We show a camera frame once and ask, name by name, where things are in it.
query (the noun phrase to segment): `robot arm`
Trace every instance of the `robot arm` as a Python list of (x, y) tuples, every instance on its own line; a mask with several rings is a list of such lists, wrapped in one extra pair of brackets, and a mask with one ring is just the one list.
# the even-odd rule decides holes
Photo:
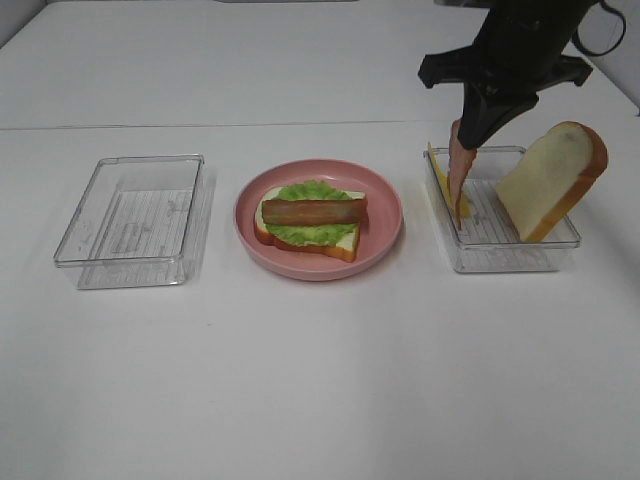
[(481, 146), (502, 126), (533, 108), (536, 92), (571, 81), (582, 85), (592, 68), (561, 55), (582, 18), (598, 0), (497, 0), (473, 44), (425, 56), (420, 79), (427, 88), (464, 83), (457, 140)]

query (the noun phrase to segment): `ham slice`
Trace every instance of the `ham slice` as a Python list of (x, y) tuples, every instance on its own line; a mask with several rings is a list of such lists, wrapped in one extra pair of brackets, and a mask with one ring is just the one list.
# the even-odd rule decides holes
[(477, 149), (467, 150), (458, 140), (458, 129), (460, 120), (456, 120), (451, 125), (451, 139), (449, 140), (449, 194), (451, 204), (454, 205), (456, 227), (462, 228), (460, 220), (460, 199), (462, 198), (462, 185), (471, 170), (473, 160), (478, 153)]

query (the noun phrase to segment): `pink plate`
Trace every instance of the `pink plate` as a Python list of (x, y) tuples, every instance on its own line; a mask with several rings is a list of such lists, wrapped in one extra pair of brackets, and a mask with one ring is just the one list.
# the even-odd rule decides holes
[[(263, 195), (274, 187), (310, 179), (366, 193), (369, 226), (361, 231), (353, 263), (320, 254), (288, 252), (256, 239), (254, 214)], [(267, 170), (249, 182), (238, 196), (234, 219), (240, 240), (259, 265), (298, 280), (326, 281), (355, 275), (382, 259), (400, 233), (402, 206), (391, 184), (368, 168), (341, 160), (299, 160)]]

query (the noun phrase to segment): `white wall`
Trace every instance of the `white wall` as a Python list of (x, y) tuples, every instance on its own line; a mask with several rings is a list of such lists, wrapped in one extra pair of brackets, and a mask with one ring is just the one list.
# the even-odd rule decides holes
[[(640, 1), (608, 0), (607, 3), (624, 13), (627, 34), (616, 50), (593, 58), (593, 63), (640, 107)], [(617, 17), (596, 5), (580, 25), (580, 37), (587, 48), (604, 51), (615, 43), (621, 29), (622, 23)]]
[(45, 4), (45, 0), (0, 0), (0, 47)]
[[(129, 2), (144, 2), (144, 1), (157, 1), (157, 0), (47, 0), (47, 3), (54, 2), (86, 2), (86, 1), (129, 1)], [(171, 0), (174, 2), (194, 2), (203, 0)], [(285, 2), (357, 2), (359, 0), (212, 0), (214, 2), (223, 3), (285, 3)]]

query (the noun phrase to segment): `sandwich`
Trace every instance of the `sandwich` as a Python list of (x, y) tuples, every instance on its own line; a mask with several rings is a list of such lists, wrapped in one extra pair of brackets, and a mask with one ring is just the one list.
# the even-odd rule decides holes
[(607, 164), (604, 142), (580, 123), (562, 122), (536, 140), (496, 185), (520, 240), (542, 241)]
[(366, 209), (363, 192), (307, 180), (267, 191), (256, 208), (254, 231), (265, 245), (353, 262)]

